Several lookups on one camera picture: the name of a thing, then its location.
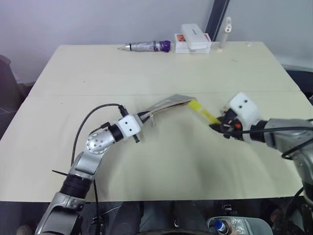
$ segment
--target table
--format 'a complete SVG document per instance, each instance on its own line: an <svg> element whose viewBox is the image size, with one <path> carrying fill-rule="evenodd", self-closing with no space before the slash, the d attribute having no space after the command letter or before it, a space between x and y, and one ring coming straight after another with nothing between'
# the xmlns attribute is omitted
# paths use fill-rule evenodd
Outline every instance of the table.
<svg viewBox="0 0 313 235"><path fill-rule="evenodd" d="M68 172L76 131L95 106L115 102L130 113L173 94L194 96L212 114L239 91L264 119L311 118L313 108L261 42L213 44L209 54L126 52L119 45L60 46L0 141L0 200L50 201ZM87 121L88 133L120 118L114 107ZM100 201L244 199L293 195L293 162L265 144L227 140L188 107L156 115L141 142L111 146L96 179ZM94 200L91 189L87 200Z"/></svg>

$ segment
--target silver robotic arm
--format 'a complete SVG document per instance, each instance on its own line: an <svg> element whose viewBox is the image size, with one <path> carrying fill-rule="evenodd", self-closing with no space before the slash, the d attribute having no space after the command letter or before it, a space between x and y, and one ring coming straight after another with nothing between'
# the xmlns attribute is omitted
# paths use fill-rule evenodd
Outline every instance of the silver robotic arm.
<svg viewBox="0 0 313 235"><path fill-rule="evenodd" d="M85 197L95 178L102 157L109 146L141 130L142 121L138 115L127 115L103 132L88 136L86 148L75 159L70 171L46 212L35 234L79 234L82 217L78 214L85 204Z"/></svg>
<svg viewBox="0 0 313 235"><path fill-rule="evenodd" d="M257 106L244 93L234 96L210 127L226 138L260 141L293 160L302 179L307 204L313 207L313 125L303 119L262 120Z"/></svg>

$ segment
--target gray wall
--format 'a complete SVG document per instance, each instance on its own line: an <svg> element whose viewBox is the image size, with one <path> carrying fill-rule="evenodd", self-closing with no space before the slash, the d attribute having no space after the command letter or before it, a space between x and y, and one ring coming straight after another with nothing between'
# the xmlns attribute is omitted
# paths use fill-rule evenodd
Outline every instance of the gray wall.
<svg viewBox="0 0 313 235"><path fill-rule="evenodd" d="M213 0L1 0L0 54L35 81L57 46L173 40L180 25L204 31Z"/></svg>
<svg viewBox="0 0 313 235"><path fill-rule="evenodd" d="M263 41L284 67L313 71L312 0L230 0L225 16L230 41Z"/></svg>

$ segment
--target yellow object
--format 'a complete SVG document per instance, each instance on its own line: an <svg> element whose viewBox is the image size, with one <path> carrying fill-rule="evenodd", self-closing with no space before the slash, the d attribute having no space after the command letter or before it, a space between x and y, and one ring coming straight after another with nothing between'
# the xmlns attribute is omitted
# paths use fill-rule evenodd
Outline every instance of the yellow object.
<svg viewBox="0 0 313 235"><path fill-rule="evenodd" d="M193 111L200 113L205 119L207 119L211 124L219 124L221 123L216 117L210 114L207 110L205 110L198 101L195 99L191 100L188 103L189 108Z"/></svg>

